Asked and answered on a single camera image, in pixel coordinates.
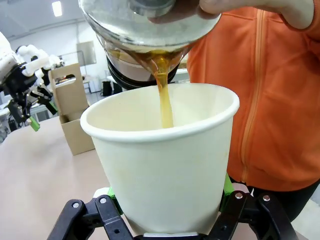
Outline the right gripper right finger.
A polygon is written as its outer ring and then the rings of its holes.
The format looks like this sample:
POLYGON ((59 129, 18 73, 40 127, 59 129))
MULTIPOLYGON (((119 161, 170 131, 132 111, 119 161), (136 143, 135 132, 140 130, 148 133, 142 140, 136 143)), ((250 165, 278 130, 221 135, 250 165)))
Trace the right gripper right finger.
POLYGON ((253 197, 235 190, 225 176, 220 215, 208 240, 232 239, 239 223, 248 224, 258 240, 296 240, 298 238, 289 218, 276 197, 269 193, 253 197))

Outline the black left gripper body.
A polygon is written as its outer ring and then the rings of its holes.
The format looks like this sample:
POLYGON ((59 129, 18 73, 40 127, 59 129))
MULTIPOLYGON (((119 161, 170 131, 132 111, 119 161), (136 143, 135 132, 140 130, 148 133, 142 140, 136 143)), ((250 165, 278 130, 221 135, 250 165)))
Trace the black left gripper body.
POLYGON ((23 102, 26 99, 29 89, 37 80, 34 73, 31 76, 25 76, 23 74, 23 70, 26 69, 26 64, 26 62, 15 64, 4 76, 4 80, 0 82, 0 91, 5 94, 10 94, 16 102, 23 102))

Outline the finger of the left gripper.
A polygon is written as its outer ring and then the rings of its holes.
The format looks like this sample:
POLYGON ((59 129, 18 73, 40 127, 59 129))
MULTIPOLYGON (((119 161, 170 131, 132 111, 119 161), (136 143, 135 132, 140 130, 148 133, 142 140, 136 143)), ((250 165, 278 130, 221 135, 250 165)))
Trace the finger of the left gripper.
POLYGON ((37 132, 40 129, 40 124, 31 116, 30 109, 32 103, 26 98, 16 101, 11 99, 8 102, 7 108, 10 112, 10 115, 18 124, 27 124, 37 132))
POLYGON ((30 95, 37 100, 38 104, 44 105, 52 115, 55 115, 58 112, 52 101, 53 94, 43 83, 31 90, 30 95))

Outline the person's left hand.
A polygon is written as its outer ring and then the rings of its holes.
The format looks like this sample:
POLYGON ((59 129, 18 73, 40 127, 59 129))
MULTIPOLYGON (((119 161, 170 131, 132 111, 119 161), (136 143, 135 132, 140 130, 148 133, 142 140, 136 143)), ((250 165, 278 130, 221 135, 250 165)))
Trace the person's left hand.
POLYGON ((201 0, 199 5, 210 14, 254 7, 282 15, 289 25, 299 30, 311 25, 315 11, 312 0, 201 0))

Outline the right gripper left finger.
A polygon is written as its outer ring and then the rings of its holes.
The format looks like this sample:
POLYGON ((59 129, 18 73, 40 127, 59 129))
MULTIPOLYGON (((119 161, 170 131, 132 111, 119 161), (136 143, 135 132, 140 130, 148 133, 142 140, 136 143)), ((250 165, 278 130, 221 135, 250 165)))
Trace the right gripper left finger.
POLYGON ((110 240, 133 240, 134 237, 121 215, 113 189, 100 188, 88 203, 79 199, 69 200, 47 238, 87 240, 96 228, 103 227, 110 240))

